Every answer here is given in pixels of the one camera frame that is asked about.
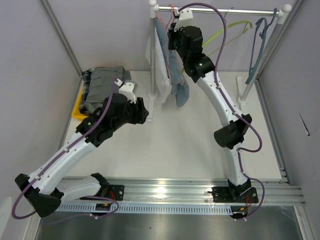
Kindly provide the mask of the grey garment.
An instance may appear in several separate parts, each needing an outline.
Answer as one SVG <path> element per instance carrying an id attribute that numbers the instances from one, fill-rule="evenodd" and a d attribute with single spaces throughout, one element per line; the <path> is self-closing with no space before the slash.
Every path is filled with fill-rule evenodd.
<path id="1" fill-rule="evenodd" d="M 91 74 L 89 92 L 84 102 L 89 115 L 103 105 L 105 98 L 110 95 L 112 83 L 115 79 L 123 82 L 131 80 L 131 73 L 122 65 L 112 67 L 96 67 Z"/>

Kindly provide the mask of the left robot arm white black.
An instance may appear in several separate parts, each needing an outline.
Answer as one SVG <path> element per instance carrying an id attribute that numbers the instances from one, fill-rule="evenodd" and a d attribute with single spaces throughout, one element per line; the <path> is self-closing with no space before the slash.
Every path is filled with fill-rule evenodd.
<path id="1" fill-rule="evenodd" d="M 65 175 L 84 157 L 96 150 L 125 124 L 144 124 L 149 115 L 142 97 L 130 101 L 124 94 L 112 93 L 102 106 L 86 117 L 69 141 L 43 166 L 31 174 L 19 174 L 15 183 L 34 212 L 44 218 L 64 202 L 102 200 L 110 204 L 120 198 L 100 173 L 62 182 Z"/>

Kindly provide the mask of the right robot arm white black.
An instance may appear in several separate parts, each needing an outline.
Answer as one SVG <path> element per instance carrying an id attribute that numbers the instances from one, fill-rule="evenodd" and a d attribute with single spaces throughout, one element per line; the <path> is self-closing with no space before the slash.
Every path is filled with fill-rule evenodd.
<path id="1" fill-rule="evenodd" d="M 228 196 L 234 202 L 246 197 L 251 181 L 242 173 L 237 148 L 243 141 L 252 117 L 241 114 L 237 117 L 236 107 L 227 94 L 216 73 L 212 60 L 203 53 L 203 36 L 200 28 L 192 25 L 176 29 L 176 22 L 168 30 L 168 49 L 177 51 L 185 73 L 192 78 L 213 105 L 222 127 L 213 134 L 217 144 L 223 148 L 228 166 Z"/>

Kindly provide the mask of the light blue denim skirt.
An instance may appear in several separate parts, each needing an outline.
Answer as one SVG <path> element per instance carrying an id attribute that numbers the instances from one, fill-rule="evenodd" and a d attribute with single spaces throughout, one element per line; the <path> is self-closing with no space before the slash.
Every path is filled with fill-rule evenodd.
<path id="1" fill-rule="evenodd" d="M 167 32 L 159 17 L 155 18 L 155 29 L 164 59 L 165 72 L 171 86 L 170 93 L 175 96 L 176 105 L 180 108 L 185 105 L 190 97 L 190 87 L 180 72 L 181 68 L 178 64 L 176 52 L 168 49 Z"/>

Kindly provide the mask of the white skirt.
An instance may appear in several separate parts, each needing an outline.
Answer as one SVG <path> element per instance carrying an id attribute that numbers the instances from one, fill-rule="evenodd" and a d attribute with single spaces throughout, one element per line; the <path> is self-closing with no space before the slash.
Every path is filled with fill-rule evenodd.
<path id="1" fill-rule="evenodd" d="M 159 20 L 155 17 L 155 85 L 161 104 L 164 104 L 172 92 L 171 79 L 167 67 L 167 37 L 166 31 Z"/>

